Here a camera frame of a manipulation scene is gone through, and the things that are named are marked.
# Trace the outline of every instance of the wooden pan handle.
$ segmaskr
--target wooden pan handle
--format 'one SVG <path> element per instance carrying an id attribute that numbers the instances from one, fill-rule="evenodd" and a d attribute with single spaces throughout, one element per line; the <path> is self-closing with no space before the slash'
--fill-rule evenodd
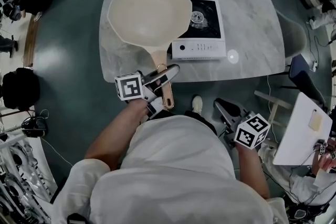
<path id="1" fill-rule="evenodd" d="M 167 51 L 155 51 L 151 53 L 151 56 L 153 58 L 153 61 L 155 63 L 157 72 L 160 73 L 163 70 L 167 69 Z M 173 99 L 173 92 L 172 92 L 172 86 L 171 83 L 167 83 L 162 88 L 162 98 L 164 106 L 170 110 L 174 107 L 174 99 Z"/>

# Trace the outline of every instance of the frying pan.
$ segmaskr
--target frying pan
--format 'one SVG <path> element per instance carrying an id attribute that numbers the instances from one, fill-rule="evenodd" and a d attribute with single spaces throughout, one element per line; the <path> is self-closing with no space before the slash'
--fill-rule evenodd
<path id="1" fill-rule="evenodd" d="M 190 0 L 112 0 L 108 21 L 119 38 L 150 53 L 158 72 L 166 69 L 167 49 L 187 31 Z M 162 87 L 167 109 L 174 107 L 171 84 Z"/>

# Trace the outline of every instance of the gray floor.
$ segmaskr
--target gray floor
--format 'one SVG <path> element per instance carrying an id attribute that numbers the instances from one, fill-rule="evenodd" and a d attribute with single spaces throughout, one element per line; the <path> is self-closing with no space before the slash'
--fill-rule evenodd
<path id="1" fill-rule="evenodd" d="M 303 26 L 308 12 L 298 0 L 272 0 L 276 9 Z M 82 159 L 87 147 L 99 132 L 125 106 L 115 91 L 114 84 L 104 81 L 99 59 L 99 18 L 103 0 L 55 0 L 41 18 L 36 44 L 34 69 L 40 76 L 41 97 L 37 110 L 48 109 L 49 134 L 46 140 L 68 161 Z M 311 31 L 311 48 L 317 57 L 313 36 L 321 44 L 328 42 L 324 29 Z M 309 46 L 306 55 L 310 55 Z M 314 82 L 327 103 L 331 95 L 331 56 L 329 48 L 319 47 L 320 66 L 313 75 Z M 292 85 L 286 76 L 269 77 L 272 95 L 294 102 L 296 90 L 280 90 L 282 84 Z M 266 77 L 233 81 L 175 83 L 174 112 L 179 114 L 190 106 L 194 93 L 204 99 L 205 118 L 220 131 L 223 127 L 213 118 L 213 101 L 226 97 L 239 101 L 250 110 L 268 117 L 267 103 L 253 94 L 258 89 L 268 93 Z M 281 120 L 288 118 L 282 112 Z M 278 138 L 283 130 L 275 128 Z M 70 167 L 43 142 L 46 156 L 57 182 L 67 176 Z M 279 189 L 272 184 L 272 194 Z"/>

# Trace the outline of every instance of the white marble tabletop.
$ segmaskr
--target white marble tabletop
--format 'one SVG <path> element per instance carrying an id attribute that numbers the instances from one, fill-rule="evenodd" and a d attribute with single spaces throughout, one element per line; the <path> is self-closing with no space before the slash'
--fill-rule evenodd
<path id="1" fill-rule="evenodd" d="M 147 74 L 154 62 L 143 48 L 123 43 L 107 20 L 112 0 L 104 0 L 99 29 L 100 61 L 104 79 L 141 70 Z M 226 51 L 238 52 L 239 61 L 172 61 L 181 69 L 175 82 L 230 80 L 283 72 L 285 51 L 281 28 L 271 0 L 218 0 L 222 12 Z"/>

